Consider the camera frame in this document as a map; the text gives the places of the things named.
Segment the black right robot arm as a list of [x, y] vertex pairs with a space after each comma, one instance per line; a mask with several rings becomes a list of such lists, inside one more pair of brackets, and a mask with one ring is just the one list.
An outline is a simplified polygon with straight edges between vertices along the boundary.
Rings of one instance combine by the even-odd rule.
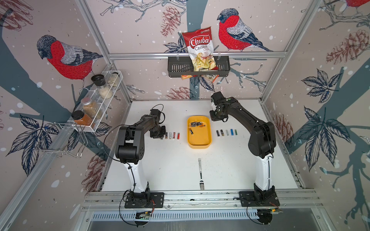
[[272, 182], [272, 159], [277, 145], [274, 124], [260, 120], [234, 97], [225, 98], [221, 92], [211, 96], [211, 105], [212, 121], [227, 122], [228, 117], [232, 116], [250, 133], [248, 148], [257, 157], [254, 200], [260, 203], [271, 198], [275, 192]]

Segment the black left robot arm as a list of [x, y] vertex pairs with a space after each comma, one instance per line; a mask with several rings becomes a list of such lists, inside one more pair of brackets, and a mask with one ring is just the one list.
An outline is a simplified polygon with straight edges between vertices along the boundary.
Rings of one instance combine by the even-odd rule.
[[162, 139], [166, 135], [166, 127], [162, 125], [161, 117], [165, 115], [159, 109], [151, 109], [150, 114], [141, 116], [132, 125], [121, 125], [118, 131], [115, 157], [129, 173], [131, 188], [128, 198], [146, 203], [150, 200], [149, 183], [144, 177], [140, 161], [145, 154], [145, 134], [150, 132], [150, 138]]

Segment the yellow plastic storage box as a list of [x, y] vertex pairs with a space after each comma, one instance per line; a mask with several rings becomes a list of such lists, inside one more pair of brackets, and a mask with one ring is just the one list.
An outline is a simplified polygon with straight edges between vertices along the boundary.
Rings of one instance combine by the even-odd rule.
[[207, 116], [191, 116], [187, 120], [187, 141], [192, 149], [206, 149], [212, 144], [210, 119]]

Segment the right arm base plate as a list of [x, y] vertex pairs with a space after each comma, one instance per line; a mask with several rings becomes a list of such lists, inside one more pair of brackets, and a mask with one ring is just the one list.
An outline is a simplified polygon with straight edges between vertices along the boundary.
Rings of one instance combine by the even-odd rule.
[[242, 207], [279, 207], [280, 202], [275, 191], [240, 191], [239, 200]]

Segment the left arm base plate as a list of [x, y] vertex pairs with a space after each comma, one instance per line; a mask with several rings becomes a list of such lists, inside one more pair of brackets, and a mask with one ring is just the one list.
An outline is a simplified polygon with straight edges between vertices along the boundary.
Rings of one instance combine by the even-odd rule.
[[129, 193], [124, 208], [163, 208], [164, 193]]

